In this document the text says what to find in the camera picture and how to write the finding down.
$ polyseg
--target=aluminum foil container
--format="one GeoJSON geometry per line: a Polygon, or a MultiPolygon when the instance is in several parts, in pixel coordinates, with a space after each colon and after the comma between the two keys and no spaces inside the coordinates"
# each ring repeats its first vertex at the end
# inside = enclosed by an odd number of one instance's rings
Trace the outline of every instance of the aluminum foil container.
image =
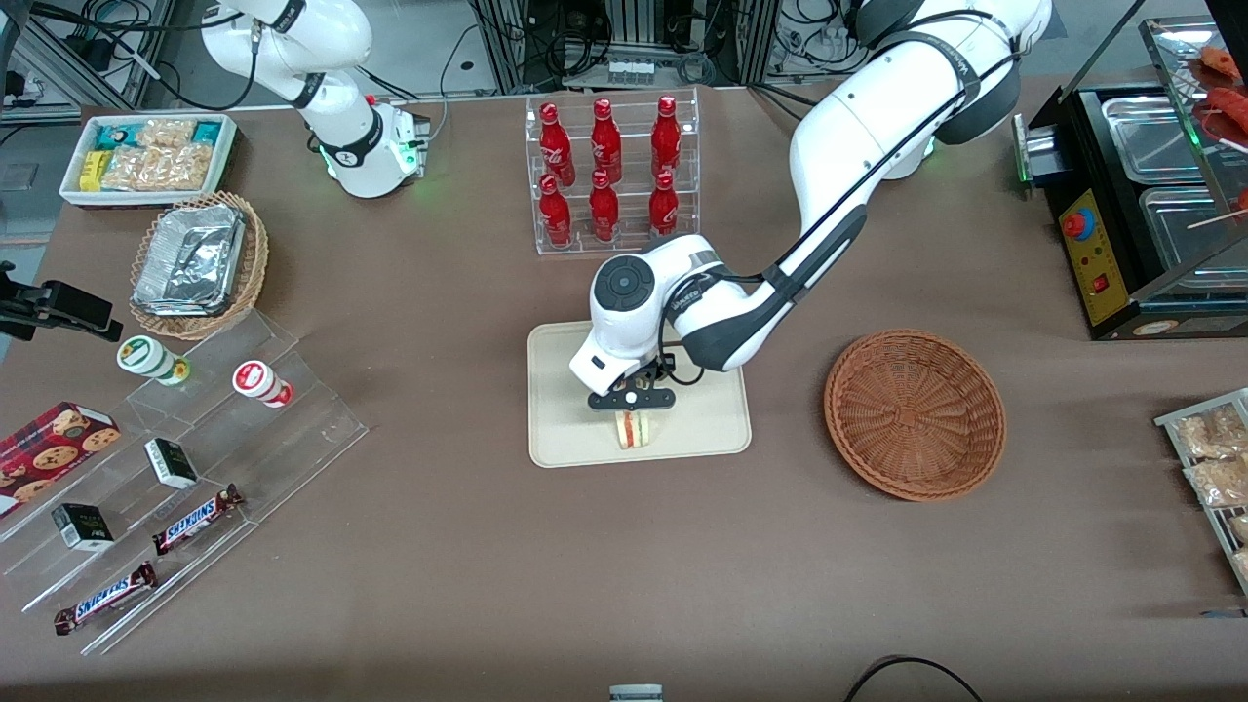
{"type": "Polygon", "coordinates": [[[156,222],[131,302],[156,316],[216,316],[230,307],[247,217],[228,205],[172,210],[156,222]]]}

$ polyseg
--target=small white box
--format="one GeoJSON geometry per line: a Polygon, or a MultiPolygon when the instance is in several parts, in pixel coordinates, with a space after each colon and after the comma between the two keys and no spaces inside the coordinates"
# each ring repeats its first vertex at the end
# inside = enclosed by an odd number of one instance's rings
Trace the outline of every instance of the small white box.
{"type": "Polygon", "coordinates": [[[227,115],[216,112],[155,112],[149,115],[107,115],[91,117],[82,126],[79,135],[77,146],[74,147],[74,156],[69,167],[65,169],[65,177],[61,179],[61,197],[79,207],[146,207],[152,205],[172,205],[190,200],[200,195],[217,191],[221,176],[226,171],[226,161],[230,159],[230,147],[233,145],[235,134],[238,127],[227,115]],[[101,129],[119,125],[131,125],[139,121],[161,120],[195,120],[198,122],[220,122],[221,131],[217,134],[217,142],[212,147],[212,160],[208,161],[208,174],[203,177],[203,186],[200,190],[161,190],[152,192],[125,192],[125,191],[100,191],[90,192],[79,190],[79,176],[82,175],[82,164],[87,152],[92,151],[101,129]]]}

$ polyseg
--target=red bottle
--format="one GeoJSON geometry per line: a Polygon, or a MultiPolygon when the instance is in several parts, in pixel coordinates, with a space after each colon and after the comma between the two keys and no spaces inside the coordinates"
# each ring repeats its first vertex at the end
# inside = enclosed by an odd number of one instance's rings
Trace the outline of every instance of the red bottle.
{"type": "Polygon", "coordinates": [[[620,127],[612,117],[612,101],[594,100],[594,131],[589,135],[594,147],[594,167],[607,171],[612,182],[624,177],[624,149],[620,146],[620,127]]]}
{"type": "Polygon", "coordinates": [[[680,124],[676,122],[676,99],[659,97],[659,119],[650,132],[650,171],[659,177],[664,170],[676,172],[680,165],[680,124]]]}
{"type": "Polygon", "coordinates": [[[550,239],[550,246],[567,249],[572,245],[572,210],[568,209],[568,201],[559,194],[559,185],[553,175],[542,174],[538,185],[542,189],[538,209],[542,210],[542,224],[550,239]]]}
{"type": "Polygon", "coordinates": [[[594,171],[594,191],[589,194],[589,211],[594,217],[594,236],[603,244],[615,241],[617,225],[620,221],[620,200],[612,190],[612,179],[607,171],[594,171]]]}
{"type": "Polygon", "coordinates": [[[554,174],[564,187],[572,187],[577,182],[577,167],[572,165],[568,130],[559,124],[559,109],[545,102],[538,114],[542,115],[542,160],[545,161],[547,172],[554,174]]]}
{"type": "Polygon", "coordinates": [[[654,179],[655,189],[650,194],[650,235],[668,236],[676,230],[676,209],[680,200],[671,190],[671,171],[663,171],[654,179]]]}

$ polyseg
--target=wicker basket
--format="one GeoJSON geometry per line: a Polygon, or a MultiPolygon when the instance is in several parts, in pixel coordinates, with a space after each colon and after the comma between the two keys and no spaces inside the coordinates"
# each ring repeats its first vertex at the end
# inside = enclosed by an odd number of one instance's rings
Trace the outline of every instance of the wicker basket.
{"type": "MultiPolygon", "coordinates": [[[[250,310],[256,299],[260,297],[260,289],[265,285],[265,266],[268,264],[268,235],[265,232],[265,222],[260,221],[256,211],[246,200],[230,192],[213,192],[185,202],[173,205],[175,210],[195,210],[211,205],[230,205],[241,210],[247,216],[247,230],[243,234],[243,249],[238,255],[238,271],[235,274],[233,301],[226,311],[216,317],[157,317],[141,312],[134,304],[130,312],[139,320],[139,325],[145,330],[161,336],[172,336],[185,341],[200,341],[213,331],[228,326],[233,320],[250,310]]],[[[135,264],[130,266],[130,284],[139,284],[139,274],[144,270],[144,261],[147,260],[147,247],[151,245],[152,234],[156,231],[156,222],[147,227],[147,236],[139,245],[139,255],[135,264]]]]}
{"type": "Polygon", "coordinates": [[[919,502],[971,492],[1006,445],[1005,410],[987,372],[957,346],[915,330],[850,345],[827,375],[824,418],[862,478],[919,502]]]}

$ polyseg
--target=red button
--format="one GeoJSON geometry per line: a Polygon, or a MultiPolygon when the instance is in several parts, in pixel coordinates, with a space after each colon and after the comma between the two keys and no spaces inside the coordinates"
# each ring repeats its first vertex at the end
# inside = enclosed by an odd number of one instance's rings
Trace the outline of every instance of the red button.
{"type": "Polygon", "coordinates": [[[1085,217],[1080,212],[1075,212],[1073,215],[1062,220],[1062,234],[1070,236],[1071,239],[1075,239],[1081,234],[1083,234],[1083,230],[1086,230],[1087,226],[1088,226],[1087,217],[1085,217]]]}

